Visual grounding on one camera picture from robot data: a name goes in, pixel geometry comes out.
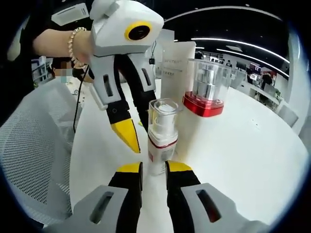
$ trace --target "ceiling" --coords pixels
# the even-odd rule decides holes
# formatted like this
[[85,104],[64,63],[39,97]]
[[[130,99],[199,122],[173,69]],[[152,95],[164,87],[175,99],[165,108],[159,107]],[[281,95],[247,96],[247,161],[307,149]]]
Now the ceiling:
[[[77,2],[86,2],[90,10],[93,0],[54,0],[56,5],[56,12],[61,8],[76,4]],[[235,0],[138,0],[148,7],[154,9],[165,19],[169,19],[181,13],[202,9],[212,6],[243,6],[249,4],[249,7],[261,9],[274,14],[278,17],[283,17],[286,11],[281,9],[277,4],[267,4],[265,1],[256,1],[257,3],[250,3],[251,1]],[[91,28],[92,21],[82,19],[79,22],[74,22],[63,27],[52,23],[52,27],[58,30],[73,30],[78,26]],[[253,45],[260,46],[282,57],[288,58],[288,27],[286,21],[275,19],[263,13],[258,13],[242,9],[215,9],[187,14],[169,20],[164,25],[165,29],[175,31],[175,39],[179,41],[189,41],[193,37],[214,37],[224,38],[236,41],[247,42]],[[288,64],[284,65],[284,61],[274,55],[271,55],[262,50],[240,45],[236,43],[219,42],[219,41],[196,41],[197,46],[204,47],[205,51],[216,52],[217,49],[231,50],[227,47],[237,46],[247,56],[255,57],[265,61],[288,74]]]

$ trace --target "yellow circle camera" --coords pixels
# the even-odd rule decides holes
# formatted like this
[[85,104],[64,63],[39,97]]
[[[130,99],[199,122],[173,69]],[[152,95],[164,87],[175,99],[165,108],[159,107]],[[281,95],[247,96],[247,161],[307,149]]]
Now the yellow circle camera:
[[151,23],[138,21],[132,23],[125,30],[124,36],[127,40],[142,40],[151,31]]

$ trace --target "camera lens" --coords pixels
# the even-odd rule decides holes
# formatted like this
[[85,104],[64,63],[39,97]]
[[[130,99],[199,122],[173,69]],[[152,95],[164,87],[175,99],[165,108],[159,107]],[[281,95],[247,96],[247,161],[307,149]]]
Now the camera lens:
[[145,25],[141,25],[138,27],[133,28],[128,37],[131,40],[141,40],[143,38],[145,38],[150,32],[150,28],[148,26]]

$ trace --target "bracelet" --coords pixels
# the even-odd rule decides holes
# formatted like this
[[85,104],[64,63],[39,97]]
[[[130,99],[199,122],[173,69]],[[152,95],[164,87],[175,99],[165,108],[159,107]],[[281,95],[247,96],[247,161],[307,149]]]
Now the bracelet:
[[77,64],[78,66],[84,66],[84,63],[80,62],[73,54],[72,51],[72,44],[73,44],[73,39],[74,37],[77,35],[77,33],[79,32],[84,32],[86,31],[86,28],[83,27],[79,27],[76,28],[75,30],[73,30],[73,32],[70,35],[69,41],[68,41],[68,49],[69,49],[69,57],[71,58],[71,60],[73,61],[73,63]]

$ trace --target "red base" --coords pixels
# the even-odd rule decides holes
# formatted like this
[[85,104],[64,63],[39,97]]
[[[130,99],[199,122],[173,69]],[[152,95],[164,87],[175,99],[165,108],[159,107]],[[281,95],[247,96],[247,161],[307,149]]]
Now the red base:
[[192,94],[192,91],[185,93],[183,97],[184,105],[194,114],[200,117],[213,117],[221,114],[224,109],[222,100],[200,99]]

